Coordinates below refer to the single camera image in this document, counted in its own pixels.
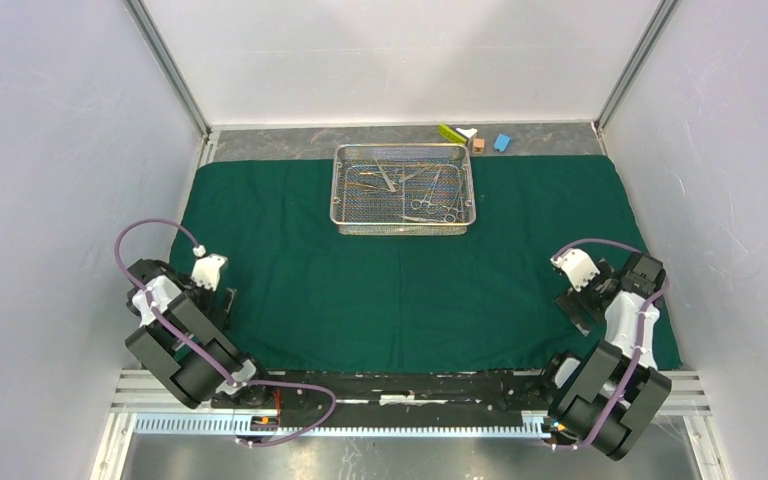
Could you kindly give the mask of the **green surgical cloth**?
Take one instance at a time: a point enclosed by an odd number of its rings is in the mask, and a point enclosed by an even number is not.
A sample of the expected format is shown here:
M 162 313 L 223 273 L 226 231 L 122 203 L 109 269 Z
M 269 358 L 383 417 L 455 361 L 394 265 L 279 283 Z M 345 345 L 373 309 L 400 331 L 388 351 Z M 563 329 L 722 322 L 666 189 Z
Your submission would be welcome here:
M 538 369 L 587 353 L 555 305 L 550 264 L 586 240 L 614 265 L 644 240 L 604 156 L 483 157 L 477 219 L 459 236 L 345 236 L 329 217 L 328 160 L 217 162 L 198 171 L 171 265 L 191 242 L 229 260 L 230 338 L 270 369 L 461 372 Z

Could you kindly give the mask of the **blue small block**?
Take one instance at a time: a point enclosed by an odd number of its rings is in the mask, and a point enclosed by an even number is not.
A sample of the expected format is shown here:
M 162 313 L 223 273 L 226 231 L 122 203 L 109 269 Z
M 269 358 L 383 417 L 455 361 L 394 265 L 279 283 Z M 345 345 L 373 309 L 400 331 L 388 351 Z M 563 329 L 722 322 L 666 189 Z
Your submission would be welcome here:
M 498 134 L 494 143 L 493 149 L 498 153 L 504 153 L 507 151 L 511 143 L 511 137 L 506 134 Z

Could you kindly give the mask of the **metal mesh instrument tray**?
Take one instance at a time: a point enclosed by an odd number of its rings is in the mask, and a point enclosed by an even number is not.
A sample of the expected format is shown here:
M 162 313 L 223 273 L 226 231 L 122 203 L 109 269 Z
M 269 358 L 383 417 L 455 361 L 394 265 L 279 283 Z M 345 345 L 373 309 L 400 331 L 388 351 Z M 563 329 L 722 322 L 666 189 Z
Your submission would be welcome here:
M 388 191 L 375 161 L 378 160 L 396 185 Z M 402 184 L 402 175 L 427 168 Z M 438 170 L 442 173 L 433 202 L 433 214 L 411 209 Z M 454 198 L 461 180 L 471 219 L 444 223 L 441 207 Z M 470 153 L 454 143 L 343 144 L 336 148 L 330 193 L 330 220 L 343 235 L 361 236 L 454 236 L 466 233 L 476 221 L 476 199 Z

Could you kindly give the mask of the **brown wooden cube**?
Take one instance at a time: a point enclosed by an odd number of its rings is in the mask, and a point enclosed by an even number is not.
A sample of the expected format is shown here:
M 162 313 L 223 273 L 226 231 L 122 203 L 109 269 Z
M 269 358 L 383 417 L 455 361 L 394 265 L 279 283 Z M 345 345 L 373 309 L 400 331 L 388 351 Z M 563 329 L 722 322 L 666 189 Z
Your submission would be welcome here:
M 471 143 L 471 152 L 474 155 L 483 155 L 486 150 L 486 142 L 482 138 L 475 138 Z

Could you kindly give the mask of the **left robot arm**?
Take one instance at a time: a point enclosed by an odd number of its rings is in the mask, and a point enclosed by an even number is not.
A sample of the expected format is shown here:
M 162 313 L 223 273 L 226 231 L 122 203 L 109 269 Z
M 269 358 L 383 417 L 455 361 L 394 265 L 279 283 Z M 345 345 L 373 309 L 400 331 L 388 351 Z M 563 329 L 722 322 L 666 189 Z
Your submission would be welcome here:
M 274 399 L 273 379 L 260 362 L 230 339 L 237 298 L 220 288 L 227 259 L 199 259 L 190 275 L 162 260 L 140 259 L 127 268 L 138 281 L 126 307 L 140 325 L 128 351 L 184 406 L 262 407 Z

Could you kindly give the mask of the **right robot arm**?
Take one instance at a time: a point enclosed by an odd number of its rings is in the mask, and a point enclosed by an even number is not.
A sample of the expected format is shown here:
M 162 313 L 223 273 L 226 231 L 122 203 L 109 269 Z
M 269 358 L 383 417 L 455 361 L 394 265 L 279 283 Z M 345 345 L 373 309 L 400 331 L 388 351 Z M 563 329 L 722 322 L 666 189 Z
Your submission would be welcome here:
M 560 250 L 551 263 L 569 282 L 556 305 L 582 333 L 597 321 L 605 332 L 585 356 L 556 353 L 543 368 L 537 392 L 556 430 L 548 444 L 555 451 L 593 448 L 618 461 L 672 389 L 653 350 L 667 272 L 660 260 L 636 249 L 619 269 L 575 246 Z

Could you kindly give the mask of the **steel tweezers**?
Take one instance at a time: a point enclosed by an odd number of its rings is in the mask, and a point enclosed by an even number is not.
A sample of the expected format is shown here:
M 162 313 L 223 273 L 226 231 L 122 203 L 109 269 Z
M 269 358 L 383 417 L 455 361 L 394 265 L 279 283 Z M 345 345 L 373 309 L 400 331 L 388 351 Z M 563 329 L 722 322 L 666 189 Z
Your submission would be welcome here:
M 375 161 L 375 164 L 376 164 L 376 166 L 378 168 L 378 171 L 379 171 L 381 177 L 383 178 L 383 180 L 384 180 L 384 182 L 385 182 L 385 184 L 387 186 L 388 191 L 391 192 L 391 193 L 394 193 L 397 190 L 396 185 L 391 180 L 391 178 L 389 177 L 388 173 L 386 172 L 386 170 L 383 168 L 383 166 L 380 164 L 380 162 L 378 160 Z

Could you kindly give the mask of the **white small block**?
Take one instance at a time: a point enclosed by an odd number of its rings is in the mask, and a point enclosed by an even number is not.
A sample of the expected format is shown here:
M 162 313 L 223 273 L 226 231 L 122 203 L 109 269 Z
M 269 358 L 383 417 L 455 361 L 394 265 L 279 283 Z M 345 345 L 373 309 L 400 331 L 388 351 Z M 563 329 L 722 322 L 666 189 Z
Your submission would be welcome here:
M 455 132 L 460 136 L 462 143 L 471 147 L 474 139 L 477 136 L 478 130 L 476 128 L 456 128 Z

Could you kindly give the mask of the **yellow-green lego brick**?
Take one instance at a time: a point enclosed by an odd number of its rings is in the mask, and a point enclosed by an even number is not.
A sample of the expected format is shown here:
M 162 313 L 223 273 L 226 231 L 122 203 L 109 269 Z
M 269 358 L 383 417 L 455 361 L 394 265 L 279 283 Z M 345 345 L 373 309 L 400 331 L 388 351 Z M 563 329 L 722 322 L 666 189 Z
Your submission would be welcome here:
M 453 128 L 447 124 L 439 124 L 437 126 L 437 131 L 444 139 L 450 143 L 466 145 L 470 139 L 467 134 L 464 134 L 457 128 Z

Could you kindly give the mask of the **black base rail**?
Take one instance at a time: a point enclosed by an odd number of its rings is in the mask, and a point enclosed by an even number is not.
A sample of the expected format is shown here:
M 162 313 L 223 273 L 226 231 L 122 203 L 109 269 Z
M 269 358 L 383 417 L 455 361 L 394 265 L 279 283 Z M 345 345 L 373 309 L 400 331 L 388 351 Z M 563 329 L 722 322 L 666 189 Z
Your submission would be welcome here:
M 548 415 L 543 385 L 527 371 L 276 372 L 221 391 L 210 405 L 237 414 L 240 437 L 263 443 L 294 435 L 573 441 Z

